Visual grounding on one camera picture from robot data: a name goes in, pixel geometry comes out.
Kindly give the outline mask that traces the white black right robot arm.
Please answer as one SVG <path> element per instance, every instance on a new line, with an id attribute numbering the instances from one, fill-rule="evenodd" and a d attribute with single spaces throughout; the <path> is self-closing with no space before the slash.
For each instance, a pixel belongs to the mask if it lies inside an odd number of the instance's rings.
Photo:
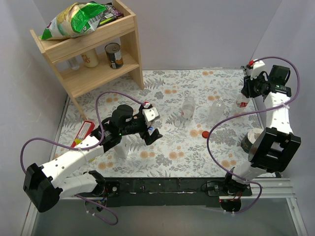
<path id="1" fill-rule="evenodd" d="M 290 76 L 288 67 L 273 65 L 266 72 L 263 61 L 250 62 L 251 75 L 244 77 L 241 94 L 247 98 L 263 97 L 266 113 L 266 127 L 249 150 L 248 160 L 232 168 L 225 175 L 223 191 L 227 195 L 243 192 L 249 181 L 265 174 L 283 172 L 301 145 L 301 138 L 295 136 L 289 123 L 291 89 L 286 86 Z"/>

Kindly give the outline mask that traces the crushed clear bottle red label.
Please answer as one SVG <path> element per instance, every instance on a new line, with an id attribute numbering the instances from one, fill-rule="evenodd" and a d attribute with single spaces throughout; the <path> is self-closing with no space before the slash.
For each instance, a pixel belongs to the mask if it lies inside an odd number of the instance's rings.
<path id="1" fill-rule="evenodd" d="M 234 113 L 242 113 L 244 109 L 247 107 L 250 99 L 244 96 L 243 94 L 239 94 L 236 98 L 236 101 L 233 104 Z"/>

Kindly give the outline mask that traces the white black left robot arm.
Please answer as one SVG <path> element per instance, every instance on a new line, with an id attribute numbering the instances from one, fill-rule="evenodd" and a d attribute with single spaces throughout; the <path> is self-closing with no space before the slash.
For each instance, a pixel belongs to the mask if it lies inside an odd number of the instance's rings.
<path id="1" fill-rule="evenodd" d="M 149 127 L 159 118 L 158 110 L 150 104 L 140 106 L 137 114 L 129 105 L 118 106 L 74 149 L 41 166 L 30 165 L 26 170 L 23 190 L 39 212 L 48 211 L 61 198 L 72 195 L 103 195 L 108 189 L 104 177 L 97 171 L 78 177 L 70 177 L 70 174 L 118 145 L 124 136 L 139 134 L 146 145 L 151 145 L 162 138 L 158 129 L 149 133 Z"/>

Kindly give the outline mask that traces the clear plastic bottle red label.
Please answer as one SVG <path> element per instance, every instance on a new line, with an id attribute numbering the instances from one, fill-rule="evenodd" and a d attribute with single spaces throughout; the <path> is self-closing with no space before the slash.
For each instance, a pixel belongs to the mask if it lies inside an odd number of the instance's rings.
<path id="1" fill-rule="evenodd" d="M 186 120 L 192 120 L 195 110 L 195 98 L 194 95 L 189 94 L 182 105 L 181 115 Z"/>

